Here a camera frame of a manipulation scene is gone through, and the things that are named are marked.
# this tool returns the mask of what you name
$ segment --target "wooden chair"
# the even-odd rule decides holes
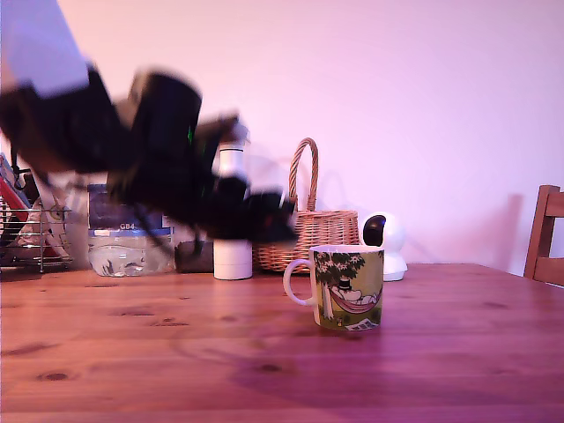
[[[564,192],[560,187],[541,185],[524,276],[564,286],[564,258],[549,258],[556,218],[564,218]]]

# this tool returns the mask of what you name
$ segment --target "illustrated mug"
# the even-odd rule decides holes
[[[322,245],[309,249],[309,260],[293,260],[284,272],[290,299],[314,308],[315,322],[335,330],[367,330],[382,317],[384,251],[365,245]],[[290,286],[293,270],[309,268],[312,296],[301,300]]]

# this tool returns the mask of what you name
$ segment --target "white bottle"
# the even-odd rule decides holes
[[[384,249],[384,282],[404,278],[407,263],[400,250],[405,242],[405,228],[396,216],[386,211],[368,215],[360,226],[360,242]]]
[[[243,163],[246,129],[238,125],[235,130],[244,132],[239,139],[219,144],[219,176],[238,176],[247,180]],[[246,240],[213,241],[213,276],[216,279],[236,280],[253,276],[253,249]]]

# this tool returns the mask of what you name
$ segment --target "tree illustration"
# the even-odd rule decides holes
[[[333,320],[330,288],[342,279],[355,278],[365,261],[360,253],[316,253],[314,261],[315,280],[322,284],[323,317]]]

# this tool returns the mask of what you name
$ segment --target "basket handle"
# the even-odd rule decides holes
[[[309,187],[308,205],[306,210],[308,212],[313,212],[315,210],[315,201],[317,199],[317,175],[319,173],[319,154],[317,152],[317,145],[315,141],[311,138],[304,138],[301,140],[298,149],[293,156],[292,165],[290,166],[290,200],[293,201],[296,206],[298,204],[298,195],[296,193],[296,180],[298,176],[298,164],[300,164],[301,154],[304,149],[309,145],[312,156],[312,166],[311,166],[311,186]]]

